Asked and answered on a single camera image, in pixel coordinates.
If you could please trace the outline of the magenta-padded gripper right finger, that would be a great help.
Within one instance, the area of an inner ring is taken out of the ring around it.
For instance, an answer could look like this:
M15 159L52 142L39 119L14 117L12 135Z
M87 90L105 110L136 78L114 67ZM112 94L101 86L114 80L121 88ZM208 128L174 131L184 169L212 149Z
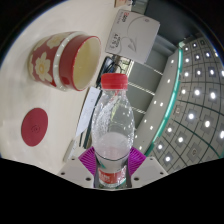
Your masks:
M127 169L128 188L140 188L168 175L155 157L146 157L136 148L130 150Z

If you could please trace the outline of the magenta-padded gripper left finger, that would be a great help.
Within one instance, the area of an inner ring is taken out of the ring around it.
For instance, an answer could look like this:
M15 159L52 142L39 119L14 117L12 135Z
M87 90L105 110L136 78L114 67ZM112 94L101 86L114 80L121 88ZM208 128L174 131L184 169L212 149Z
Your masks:
M84 188L94 187L97 161L94 148L85 150L79 157L72 157L59 171L58 176Z

